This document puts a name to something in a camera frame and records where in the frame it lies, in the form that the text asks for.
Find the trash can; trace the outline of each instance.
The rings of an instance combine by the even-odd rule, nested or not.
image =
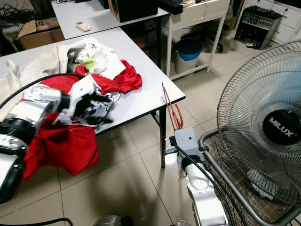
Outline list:
[[[175,72],[180,74],[197,66],[202,45],[195,40],[180,40],[174,50],[177,52]]]

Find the red cloth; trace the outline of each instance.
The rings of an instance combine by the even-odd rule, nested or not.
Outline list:
[[[139,89],[142,86],[141,75],[137,74],[135,68],[127,61],[121,60],[121,62],[126,68],[114,79],[118,83],[120,91],[125,94],[129,91]]]
[[[92,74],[101,87],[101,93],[122,92],[139,89],[142,79],[127,61],[121,61],[126,69],[113,81],[98,74]],[[75,73],[86,75],[85,67],[79,65]],[[77,76],[59,76],[46,79],[41,84],[60,89],[68,93],[72,85],[79,81]],[[42,166],[50,165],[65,169],[71,175],[79,174],[83,169],[92,166],[98,160],[95,127],[82,125],[64,126],[60,122],[52,125],[58,113],[48,114],[43,125],[30,143],[25,157],[26,168],[23,180],[27,180]]]

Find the pile of clothes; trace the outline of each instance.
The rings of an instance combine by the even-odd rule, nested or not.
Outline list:
[[[24,70],[11,60],[7,65],[9,72],[1,79],[2,98],[38,78],[55,73],[76,73],[78,76],[62,75],[40,84],[62,90],[65,94],[83,76],[92,76],[96,84],[95,92],[78,103],[74,116],[67,117],[64,113],[47,115],[28,147],[23,180],[44,165],[63,168],[75,176],[95,164],[99,157],[95,128],[114,120],[108,118],[108,112],[120,98],[120,93],[142,86],[141,76],[135,68],[127,61],[119,60],[113,49],[94,38],[69,46],[58,45],[41,54]],[[17,96],[12,102],[21,98]],[[11,105],[2,108],[2,120],[10,108]]]

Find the fan hub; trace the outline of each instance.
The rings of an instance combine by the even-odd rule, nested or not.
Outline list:
[[[290,110],[276,110],[263,121],[264,134],[278,145],[293,145],[301,140],[301,118]]]

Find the white table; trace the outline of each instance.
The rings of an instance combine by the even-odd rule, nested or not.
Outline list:
[[[210,71],[213,56],[216,51],[216,46],[221,35],[222,25],[225,20],[226,13],[228,11],[230,0],[209,0],[206,2],[200,2],[190,7],[184,8],[183,12],[178,15],[171,15],[165,27],[163,28],[167,32],[167,59],[166,59],[166,75],[170,79],[177,79],[189,73],[193,73],[197,70],[207,68],[207,73]],[[216,33],[213,48],[209,62],[192,68],[188,71],[182,72],[177,75],[170,76],[170,63],[171,63],[171,51],[172,51],[172,37],[173,32],[185,27],[194,26],[207,21],[220,19],[220,24]]]
[[[160,127],[161,160],[162,167],[164,167],[166,154],[166,105],[161,83],[164,83],[173,103],[185,99],[185,95],[120,28],[94,33],[87,37],[94,37],[105,46],[113,48],[120,59],[127,60],[135,67],[143,80],[143,85],[139,90],[131,91],[125,95],[121,94],[120,99],[114,103],[108,115],[114,122],[101,125],[96,133],[103,134],[151,114]],[[8,72],[6,66],[8,59],[18,63],[21,68],[25,68],[31,61],[38,58],[42,52],[54,48],[57,44],[70,45],[79,40],[82,40],[82,37],[2,56],[0,57],[1,74]]]
[[[52,3],[52,8],[55,12],[65,39],[71,39],[82,35],[101,32],[111,28],[121,27],[127,24],[169,15],[168,12],[158,8],[158,13],[156,15],[120,23],[111,14],[109,9],[102,7],[99,0],[85,1],[81,3],[70,1],[60,4],[57,4],[54,1]],[[91,30],[88,32],[83,32],[78,29],[75,25],[80,21],[91,26]]]

